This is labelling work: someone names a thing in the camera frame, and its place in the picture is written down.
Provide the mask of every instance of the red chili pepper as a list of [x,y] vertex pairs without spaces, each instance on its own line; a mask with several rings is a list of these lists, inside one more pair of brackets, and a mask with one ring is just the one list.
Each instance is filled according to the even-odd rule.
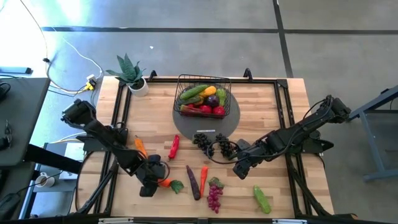
[[175,158],[175,155],[177,154],[177,149],[178,149],[179,145],[180,145],[180,137],[178,135],[175,135],[173,144],[172,144],[172,148],[171,148],[170,154],[169,154],[169,160]]

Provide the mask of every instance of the potted plant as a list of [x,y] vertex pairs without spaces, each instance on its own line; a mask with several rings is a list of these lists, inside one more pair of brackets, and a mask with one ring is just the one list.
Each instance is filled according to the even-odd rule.
[[145,70],[140,70],[138,67],[138,63],[134,66],[127,54],[124,56],[124,59],[118,56],[118,61],[120,65],[120,69],[122,73],[115,72],[113,70],[107,70],[107,72],[111,75],[117,76],[116,78],[124,82],[130,89],[131,93],[135,96],[145,96],[148,91],[148,84],[145,81],[145,78],[142,77],[142,72]]

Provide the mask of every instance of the red grapes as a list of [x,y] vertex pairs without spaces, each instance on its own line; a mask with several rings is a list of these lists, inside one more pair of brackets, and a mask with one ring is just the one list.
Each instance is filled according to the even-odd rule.
[[216,186],[216,184],[210,185],[209,196],[207,196],[207,202],[209,208],[211,208],[215,213],[218,213],[221,207],[219,200],[219,195],[223,194],[223,189]]

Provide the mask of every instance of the white cup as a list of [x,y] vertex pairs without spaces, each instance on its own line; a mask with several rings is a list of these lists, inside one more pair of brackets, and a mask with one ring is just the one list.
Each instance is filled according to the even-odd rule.
[[49,177],[45,172],[41,172],[35,181],[36,187],[51,187],[54,183],[54,177]]

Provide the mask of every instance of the orange carrot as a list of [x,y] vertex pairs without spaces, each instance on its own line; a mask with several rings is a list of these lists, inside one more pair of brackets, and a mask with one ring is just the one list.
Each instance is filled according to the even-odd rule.
[[209,167],[207,167],[207,166],[204,166],[201,168],[201,173],[200,173],[200,196],[201,197],[203,197],[203,193],[205,191],[205,183],[206,183],[208,170],[209,170]]
[[147,151],[145,151],[145,148],[144,148],[144,143],[142,143],[142,140],[139,139],[138,136],[136,136],[136,137],[134,138],[134,143],[136,144],[137,150],[140,151],[140,152],[142,152],[143,155],[145,155],[145,157],[148,157]]
[[170,179],[165,179],[162,182],[158,183],[157,185],[162,186],[162,187],[170,187],[170,183],[172,182],[172,180]]

